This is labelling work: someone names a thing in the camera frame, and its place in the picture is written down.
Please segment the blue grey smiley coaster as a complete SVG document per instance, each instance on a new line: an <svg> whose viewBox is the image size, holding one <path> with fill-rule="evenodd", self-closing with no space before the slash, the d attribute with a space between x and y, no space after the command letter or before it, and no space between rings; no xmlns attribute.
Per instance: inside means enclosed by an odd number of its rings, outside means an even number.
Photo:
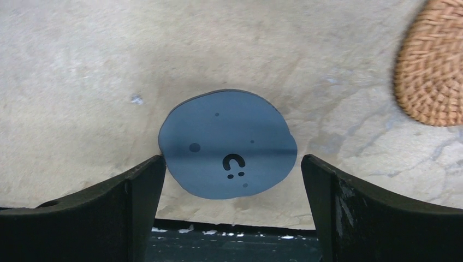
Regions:
<svg viewBox="0 0 463 262"><path fill-rule="evenodd" d="M282 182L298 149L280 112L239 90L215 91L175 107L159 148L179 185L204 199L250 197Z"/></svg>

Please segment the woven cork coaster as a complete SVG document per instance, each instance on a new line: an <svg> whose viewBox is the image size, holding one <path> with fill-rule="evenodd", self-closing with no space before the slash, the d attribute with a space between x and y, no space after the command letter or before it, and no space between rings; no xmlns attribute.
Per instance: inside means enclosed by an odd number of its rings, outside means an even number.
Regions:
<svg viewBox="0 0 463 262"><path fill-rule="evenodd" d="M462 1L428 1L407 31L396 59L394 93L412 119L462 124Z"/></svg>

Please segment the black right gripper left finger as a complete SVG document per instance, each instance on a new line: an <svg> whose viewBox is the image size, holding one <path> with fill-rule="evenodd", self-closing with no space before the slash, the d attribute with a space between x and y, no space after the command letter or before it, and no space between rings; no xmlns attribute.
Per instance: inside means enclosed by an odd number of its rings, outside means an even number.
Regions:
<svg viewBox="0 0 463 262"><path fill-rule="evenodd" d="M153 156L33 209L2 209L1 261L144 261L165 172Z"/></svg>

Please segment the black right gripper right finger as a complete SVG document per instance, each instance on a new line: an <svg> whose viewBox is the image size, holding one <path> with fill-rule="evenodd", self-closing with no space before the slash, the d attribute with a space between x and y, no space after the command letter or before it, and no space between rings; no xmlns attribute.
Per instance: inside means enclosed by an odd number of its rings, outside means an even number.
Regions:
<svg viewBox="0 0 463 262"><path fill-rule="evenodd" d="M323 261L462 261L462 209L391 192L312 154L301 171Z"/></svg>

